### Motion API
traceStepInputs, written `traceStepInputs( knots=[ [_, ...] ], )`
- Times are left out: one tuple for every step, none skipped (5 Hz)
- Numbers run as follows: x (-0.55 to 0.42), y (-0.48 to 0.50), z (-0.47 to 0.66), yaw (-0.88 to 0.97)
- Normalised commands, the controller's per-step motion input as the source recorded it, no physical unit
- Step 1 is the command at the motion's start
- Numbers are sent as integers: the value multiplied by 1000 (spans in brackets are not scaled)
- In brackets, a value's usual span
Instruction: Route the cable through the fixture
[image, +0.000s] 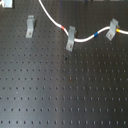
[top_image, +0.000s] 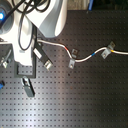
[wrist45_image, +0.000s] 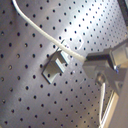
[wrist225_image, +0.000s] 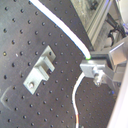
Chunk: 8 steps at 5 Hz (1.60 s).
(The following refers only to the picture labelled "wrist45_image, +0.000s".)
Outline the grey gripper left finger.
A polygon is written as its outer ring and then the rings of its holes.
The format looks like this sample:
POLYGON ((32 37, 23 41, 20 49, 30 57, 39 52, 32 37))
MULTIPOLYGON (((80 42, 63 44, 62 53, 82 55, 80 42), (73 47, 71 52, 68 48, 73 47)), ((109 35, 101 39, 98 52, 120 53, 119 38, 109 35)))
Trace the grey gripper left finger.
POLYGON ((112 62, 112 50, 104 49, 102 52, 89 53, 86 59, 89 61, 108 60, 109 62, 112 62))

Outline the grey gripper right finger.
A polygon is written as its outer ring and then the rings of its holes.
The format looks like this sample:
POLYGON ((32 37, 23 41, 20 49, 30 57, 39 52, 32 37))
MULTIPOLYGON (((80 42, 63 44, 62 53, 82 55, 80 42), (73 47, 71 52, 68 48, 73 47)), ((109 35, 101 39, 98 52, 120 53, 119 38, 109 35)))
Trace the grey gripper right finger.
POLYGON ((83 69, 88 78, 94 79, 95 83, 101 86, 103 83, 110 85, 116 92, 120 93, 125 75, 126 68, 112 69, 106 60, 104 61, 85 61, 83 69))

